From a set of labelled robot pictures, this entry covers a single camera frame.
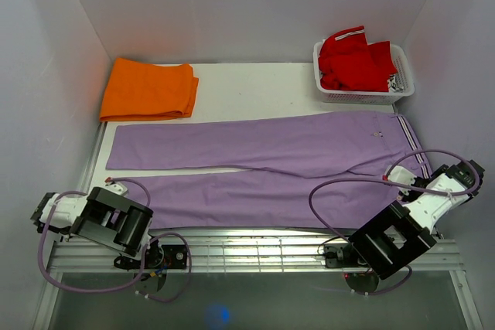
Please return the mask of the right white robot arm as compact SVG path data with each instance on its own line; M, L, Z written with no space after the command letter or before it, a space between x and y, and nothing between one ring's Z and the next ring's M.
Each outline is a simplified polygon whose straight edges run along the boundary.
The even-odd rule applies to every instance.
M449 210L471 200L479 192L484 168L475 161L443 165L429 179L417 177L413 186L445 192L446 196L409 191L404 203L394 201L350 237L350 259L369 266L384 280L431 249L435 224Z

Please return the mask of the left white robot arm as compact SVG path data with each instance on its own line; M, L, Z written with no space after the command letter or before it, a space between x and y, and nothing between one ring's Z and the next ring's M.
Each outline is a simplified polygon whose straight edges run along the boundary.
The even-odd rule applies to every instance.
M64 196L48 192L31 220L41 233L78 236L118 253L114 266L122 270L161 267L164 250L149 235L153 211L125 197L119 185L94 187L88 195Z

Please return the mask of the purple trousers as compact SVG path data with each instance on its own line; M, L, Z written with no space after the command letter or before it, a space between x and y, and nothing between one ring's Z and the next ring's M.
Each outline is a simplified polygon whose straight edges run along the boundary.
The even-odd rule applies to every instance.
M153 211L152 227L167 212L178 227L318 228L295 211L289 197L302 191L288 176L325 179L308 206L321 224L356 229L398 195L374 185L396 161L419 177L431 169L407 120L376 111L330 112L257 121L203 124L133 124L116 128L106 168L140 171L155 179L158 201L136 182L131 199Z

